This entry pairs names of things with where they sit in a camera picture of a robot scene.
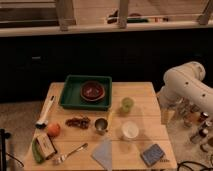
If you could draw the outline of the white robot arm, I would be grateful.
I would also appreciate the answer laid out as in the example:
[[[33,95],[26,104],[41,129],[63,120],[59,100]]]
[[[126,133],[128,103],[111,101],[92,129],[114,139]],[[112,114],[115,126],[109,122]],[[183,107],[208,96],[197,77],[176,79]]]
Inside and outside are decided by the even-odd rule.
[[[202,82],[205,74],[203,65],[196,61],[167,70],[163,76],[164,85],[158,92],[160,107],[175,106],[185,98],[213,116],[213,88]]]

